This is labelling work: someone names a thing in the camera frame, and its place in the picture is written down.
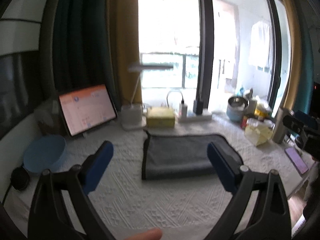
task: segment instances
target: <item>smartphone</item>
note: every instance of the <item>smartphone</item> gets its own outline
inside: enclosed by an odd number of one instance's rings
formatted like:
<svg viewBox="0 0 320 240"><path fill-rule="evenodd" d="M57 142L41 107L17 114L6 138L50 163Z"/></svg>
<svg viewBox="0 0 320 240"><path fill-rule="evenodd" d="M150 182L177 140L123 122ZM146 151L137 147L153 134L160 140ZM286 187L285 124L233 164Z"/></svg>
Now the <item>smartphone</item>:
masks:
<svg viewBox="0 0 320 240"><path fill-rule="evenodd" d="M295 148L290 147L285 149L284 151L301 176L308 171L308 166L304 163Z"/></svg>

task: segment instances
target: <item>desk lamp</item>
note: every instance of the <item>desk lamp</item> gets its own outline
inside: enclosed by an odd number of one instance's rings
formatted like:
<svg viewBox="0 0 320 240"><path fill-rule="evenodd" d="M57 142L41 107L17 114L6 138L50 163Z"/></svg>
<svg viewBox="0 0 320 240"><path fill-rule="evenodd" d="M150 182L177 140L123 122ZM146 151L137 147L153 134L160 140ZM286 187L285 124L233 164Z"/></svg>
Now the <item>desk lamp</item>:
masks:
<svg viewBox="0 0 320 240"><path fill-rule="evenodd" d="M139 80L141 78L141 72L143 70L167 70L173 69L173 64L132 64L128 67L128 72L139 72L137 82L134 87L134 91L129 105L123 105L121 107L121 124L124 130L141 129L146 126L146 118L142 116L141 104L133 104L134 96L137 92Z"/></svg>

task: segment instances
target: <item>metal screw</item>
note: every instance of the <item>metal screw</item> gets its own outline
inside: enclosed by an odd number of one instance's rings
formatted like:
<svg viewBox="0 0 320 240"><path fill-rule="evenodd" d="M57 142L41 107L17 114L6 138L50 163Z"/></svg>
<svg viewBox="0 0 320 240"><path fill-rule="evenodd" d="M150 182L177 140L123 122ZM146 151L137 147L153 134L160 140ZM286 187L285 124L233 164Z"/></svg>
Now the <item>metal screw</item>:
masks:
<svg viewBox="0 0 320 240"><path fill-rule="evenodd" d="M279 172L278 172L277 170L274 170L274 169L271 170L271 173L272 173L273 175L279 175Z"/></svg>
<svg viewBox="0 0 320 240"><path fill-rule="evenodd" d="M44 171L42 171L42 175L47 176L50 174L50 170L45 169Z"/></svg>
<svg viewBox="0 0 320 240"><path fill-rule="evenodd" d="M243 171L243 172L248 172L249 171L249 167L246 166L246 165L241 165L240 166L240 170Z"/></svg>
<svg viewBox="0 0 320 240"><path fill-rule="evenodd" d="M73 165L71 169L73 171L79 171L81 169L81 165L79 165L79 164Z"/></svg>

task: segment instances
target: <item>white power strip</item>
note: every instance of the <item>white power strip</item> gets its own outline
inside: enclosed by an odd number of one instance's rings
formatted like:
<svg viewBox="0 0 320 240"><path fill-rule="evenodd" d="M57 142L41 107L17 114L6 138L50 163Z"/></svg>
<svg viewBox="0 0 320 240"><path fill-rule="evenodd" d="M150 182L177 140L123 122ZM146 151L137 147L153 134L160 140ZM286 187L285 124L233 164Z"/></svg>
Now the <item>white power strip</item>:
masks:
<svg viewBox="0 0 320 240"><path fill-rule="evenodd" d="M194 112L189 110L187 112L187 117L176 117L178 122L201 122L201 121L210 121L212 120L212 113L208 109L203 109L201 115L196 115Z"/></svg>

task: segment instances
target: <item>yellow curtain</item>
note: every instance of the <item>yellow curtain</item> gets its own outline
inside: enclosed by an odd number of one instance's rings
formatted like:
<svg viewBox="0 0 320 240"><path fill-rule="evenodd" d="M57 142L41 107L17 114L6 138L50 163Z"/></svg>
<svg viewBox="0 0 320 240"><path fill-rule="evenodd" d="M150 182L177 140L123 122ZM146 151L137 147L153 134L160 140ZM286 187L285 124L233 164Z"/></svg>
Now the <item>yellow curtain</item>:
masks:
<svg viewBox="0 0 320 240"><path fill-rule="evenodd" d="M291 68L288 82L288 90L284 100L283 107L292 110L297 93L301 75L301 32L296 7L293 0L282 0L289 23L291 39Z"/></svg>
<svg viewBox="0 0 320 240"><path fill-rule="evenodd" d="M111 62L115 69L122 104L128 104L139 73L128 67L139 62L138 0L107 0L107 28ZM141 103L139 82L134 103Z"/></svg>

